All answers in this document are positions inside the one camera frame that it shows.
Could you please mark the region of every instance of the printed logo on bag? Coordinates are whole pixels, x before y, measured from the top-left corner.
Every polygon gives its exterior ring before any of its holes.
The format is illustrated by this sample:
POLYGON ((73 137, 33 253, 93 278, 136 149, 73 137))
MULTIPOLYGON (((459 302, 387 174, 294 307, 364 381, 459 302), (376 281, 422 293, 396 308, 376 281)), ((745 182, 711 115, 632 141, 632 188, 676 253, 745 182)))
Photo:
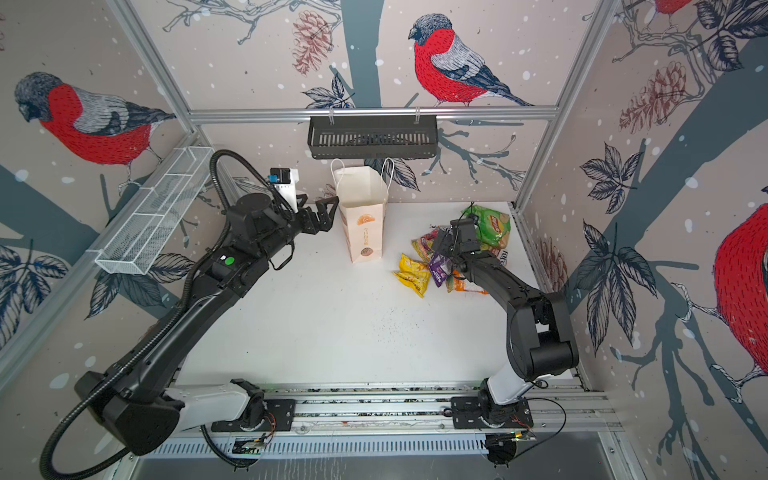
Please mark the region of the printed logo on bag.
POLYGON ((376 221, 376 219, 373 218, 372 215, 363 214, 363 215, 360 215, 360 218, 357 219, 357 224, 363 225, 364 223, 373 222, 373 221, 376 221))
POLYGON ((491 227, 493 227, 493 230, 501 233, 502 229, 498 226, 498 218, 494 217, 493 215, 488 215, 488 218, 491 221, 491 227))

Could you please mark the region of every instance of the white wire basket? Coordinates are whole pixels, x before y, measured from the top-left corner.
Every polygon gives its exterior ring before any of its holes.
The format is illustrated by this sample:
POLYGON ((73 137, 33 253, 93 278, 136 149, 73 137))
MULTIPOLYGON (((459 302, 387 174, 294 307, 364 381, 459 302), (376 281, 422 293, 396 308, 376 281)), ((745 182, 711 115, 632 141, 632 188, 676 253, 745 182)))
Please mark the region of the white wire basket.
POLYGON ((214 149, 186 147, 174 151, 173 164, 99 253, 96 264, 108 273, 145 275, 176 230, 208 179, 214 149))

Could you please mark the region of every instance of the black wire basket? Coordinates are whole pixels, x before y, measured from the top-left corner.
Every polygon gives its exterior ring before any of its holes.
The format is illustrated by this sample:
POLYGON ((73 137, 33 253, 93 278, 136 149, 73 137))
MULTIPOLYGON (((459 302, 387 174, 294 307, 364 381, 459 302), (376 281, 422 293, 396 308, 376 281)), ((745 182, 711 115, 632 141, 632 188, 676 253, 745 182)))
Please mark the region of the black wire basket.
POLYGON ((312 117, 307 138, 312 157, 432 158, 437 155, 437 117, 412 115, 312 117))

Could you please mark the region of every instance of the bird head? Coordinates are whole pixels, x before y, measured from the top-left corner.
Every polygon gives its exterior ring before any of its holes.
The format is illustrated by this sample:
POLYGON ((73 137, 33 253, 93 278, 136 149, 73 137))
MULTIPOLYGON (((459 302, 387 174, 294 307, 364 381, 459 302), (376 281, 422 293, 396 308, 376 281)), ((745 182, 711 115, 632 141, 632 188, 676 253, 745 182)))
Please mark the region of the bird head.
POLYGON ((51 121, 51 110, 48 108, 48 94, 51 90, 64 84, 59 77, 36 71, 22 78, 16 84, 14 96, 18 111, 26 121, 38 118, 40 121, 51 121))
POLYGON ((411 32, 408 34, 408 38, 416 40, 416 43, 423 47, 427 40, 429 40, 429 37, 441 28, 453 28, 453 25, 448 20, 448 17, 442 13, 429 13, 416 20, 413 28, 411 28, 411 32))

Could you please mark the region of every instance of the metal vent grille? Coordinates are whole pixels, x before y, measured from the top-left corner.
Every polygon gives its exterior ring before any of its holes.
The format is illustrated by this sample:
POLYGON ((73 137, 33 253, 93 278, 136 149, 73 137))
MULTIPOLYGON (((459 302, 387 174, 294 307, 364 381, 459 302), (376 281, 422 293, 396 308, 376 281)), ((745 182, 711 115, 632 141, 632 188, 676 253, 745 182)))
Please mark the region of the metal vent grille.
POLYGON ((437 117, 312 117, 314 158, 431 158, 437 154, 437 117))
MULTIPOLYGON (((266 449, 255 455, 233 455, 234 436, 215 438, 216 446, 236 458, 323 458, 329 456, 394 456, 394 455, 477 455, 487 454, 484 435, 346 435, 276 437, 266 449)), ((202 438, 169 439, 148 458, 214 457, 202 438)))

